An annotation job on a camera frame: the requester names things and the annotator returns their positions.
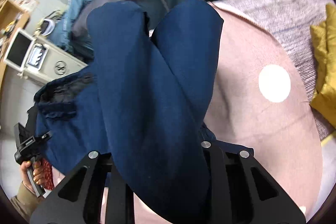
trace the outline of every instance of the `metal bolt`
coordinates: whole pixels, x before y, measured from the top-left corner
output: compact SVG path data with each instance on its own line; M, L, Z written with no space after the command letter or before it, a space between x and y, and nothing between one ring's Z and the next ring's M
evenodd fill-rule
M250 153L245 151L245 150L242 150L239 152L239 155L242 157L242 158L248 158Z
M211 143L204 141L204 142L201 142L201 145L204 148L209 148L211 146Z
M91 151L90 153L89 153L89 158L91 158L91 159L95 159L95 158L97 158L98 157L98 152L97 151Z

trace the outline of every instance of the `finger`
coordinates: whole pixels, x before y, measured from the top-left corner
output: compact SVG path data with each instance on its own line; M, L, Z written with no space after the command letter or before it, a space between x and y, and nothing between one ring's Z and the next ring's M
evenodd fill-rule
M40 173L40 174L38 174L38 175L36 175L35 177L34 177L34 181L36 182L36 181L39 181L41 178L43 178L44 177L44 172L42 172L42 173Z
M41 178L41 179L39 179L39 180L36 182L36 184L38 184L38 185L44 185L44 183L45 183L45 178L44 178L44 177Z
M38 167L40 167L41 166L41 162L40 161L36 161L35 163L34 163L34 168L36 169L36 168L38 168Z
M43 171L43 166L40 166L39 168L36 168L34 171L33 171L33 175L36 176L38 174L40 174L42 171Z
M30 160L28 161L24 161L21 165L20 165L20 171L21 172L26 172L27 168L31 165Z

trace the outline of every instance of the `mustard yellow cushion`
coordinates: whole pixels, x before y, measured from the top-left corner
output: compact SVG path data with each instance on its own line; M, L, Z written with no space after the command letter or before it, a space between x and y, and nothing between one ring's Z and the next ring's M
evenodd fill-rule
M310 28L318 78L311 107L336 127L336 6L327 4L327 19Z

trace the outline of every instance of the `black circular logo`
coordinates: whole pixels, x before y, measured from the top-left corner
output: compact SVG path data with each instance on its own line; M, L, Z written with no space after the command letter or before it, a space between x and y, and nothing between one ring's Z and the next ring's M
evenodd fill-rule
M55 64L54 71L57 75L63 75L67 72L67 64L64 61L58 61Z

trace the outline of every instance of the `black handle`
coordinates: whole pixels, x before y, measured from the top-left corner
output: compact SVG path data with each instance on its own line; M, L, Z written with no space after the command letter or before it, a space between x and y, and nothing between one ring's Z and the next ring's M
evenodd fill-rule
M36 184L36 182L34 182L33 172L34 172L34 163L36 162L36 157L32 157L30 161L31 161L31 165L27 169L27 175L30 180L31 186L33 187L35 191L36 196L39 198L40 196L45 194L45 190L43 189L42 185L38 185Z

